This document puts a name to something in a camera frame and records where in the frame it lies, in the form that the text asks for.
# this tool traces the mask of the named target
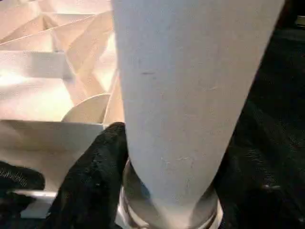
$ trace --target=white paper cone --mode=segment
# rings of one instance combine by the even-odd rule
[[[186,229],[283,0],[113,0],[129,155],[158,228]]]

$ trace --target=white cardboard structure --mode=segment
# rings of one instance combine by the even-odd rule
[[[118,78],[110,10],[108,1],[0,2],[0,160],[46,178],[43,198],[23,217],[45,217],[103,130]]]
[[[0,119],[61,121],[77,106],[65,121],[102,122],[117,68],[111,11],[67,14],[47,3],[0,11],[12,18],[0,33]],[[100,107],[98,120],[82,114],[88,105]]]

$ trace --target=black cloth background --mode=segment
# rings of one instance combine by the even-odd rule
[[[214,185],[222,229],[305,228],[305,31],[275,31]]]

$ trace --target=black glove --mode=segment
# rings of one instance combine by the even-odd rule
[[[0,227],[10,228],[11,220],[34,201],[33,198],[15,194],[15,189],[43,190],[45,180],[41,173],[29,168],[0,162]]]
[[[127,158],[125,125],[114,123],[69,170],[40,229],[117,228],[114,220]]]

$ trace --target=black textured fabric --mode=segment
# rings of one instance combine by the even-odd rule
[[[43,190],[43,175],[25,167],[17,167],[0,162],[0,227],[11,227],[11,220],[34,201],[30,197],[12,193],[14,189]]]
[[[113,229],[128,152],[124,123],[106,128],[69,170],[40,229]]]
[[[305,228],[305,31],[276,31],[214,184],[222,229]]]

